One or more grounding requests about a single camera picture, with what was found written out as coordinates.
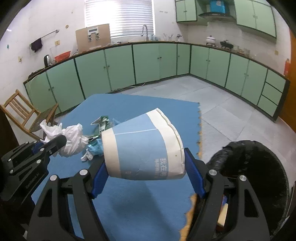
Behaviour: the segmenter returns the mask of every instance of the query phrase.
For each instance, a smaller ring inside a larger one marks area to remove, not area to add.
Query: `white blinds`
[[[110,24],[112,37],[153,34],[151,0],[85,0],[85,26]]]

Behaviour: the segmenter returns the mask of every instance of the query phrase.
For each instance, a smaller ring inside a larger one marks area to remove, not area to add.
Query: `blue and white paper cup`
[[[111,177],[165,180],[186,173],[180,135],[158,108],[103,131],[102,141]]]

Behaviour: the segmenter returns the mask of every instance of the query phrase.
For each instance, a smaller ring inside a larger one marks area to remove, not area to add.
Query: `chair backrest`
[[[26,107],[24,107],[17,99],[17,96],[23,102],[31,109],[27,110]],[[7,109],[7,106],[11,106],[11,108],[24,120],[22,123],[19,122],[18,119],[16,119]],[[37,115],[40,114],[40,112],[34,108],[34,106],[20,93],[20,91],[17,89],[15,93],[8,98],[8,100],[4,103],[4,105],[1,105],[1,109],[5,112],[5,114],[19,127],[25,127],[25,124],[28,122],[32,114],[35,112]]]

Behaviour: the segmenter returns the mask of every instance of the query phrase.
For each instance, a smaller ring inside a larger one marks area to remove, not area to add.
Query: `blue tablecloth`
[[[200,151],[199,104],[194,102],[124,94],[96,94],[87,98],[60,122],[63,128],[82,124],[83,133],[91,134],[90,123],[102,115],[123,122],[159,108],[178,130],[184,147],[197,158]],[[49,177],[74,176],[88,168],[93,161],[82,162],[83,156],[51,157],[49,175],[32,195],[36,203]],[[93,204],[111,241],[178,241],[179,231],[186,224],[185,213],[191,208],[194,193],[187,175],[179,180],[133,181],[109,177],[105,188]],[[74,199],[69,195],[69,208],[75,234],[83,237],[75,211]]]

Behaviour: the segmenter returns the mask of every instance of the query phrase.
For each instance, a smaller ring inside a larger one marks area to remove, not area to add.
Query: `wooden chair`
[[[21,100],[25,102],[25,104],[31,108],[31,110],[27,110],[16,98],[17,96],[20,97]],[[11,108],[24,120],[22,123],[19,122],[7,109],[7,106],[11,106]],[[48,110],[44,112],[38,111],[34,106],[19,92],[19,90],[16,90],[15,93],[9,97],[9,99],[5,102],[4,105],[0,105],[3,112],[26,134],[28,134],[30,137],[40,140],[40,137],[33,134],[33,132],[39,131],[41,127],[39,124],[41,121],[46,120],[46,123],[51,123],[52,125],[55,125],[56,122],[54,121],[54,116],[56,109],[59,104],[55,104],[53,107],[49,108]],[[33,115],[33,113],[37,114],[37,118],[34,120],[33,124],[29,129],[25,127],[25,124],[28,122],[30,117]]]

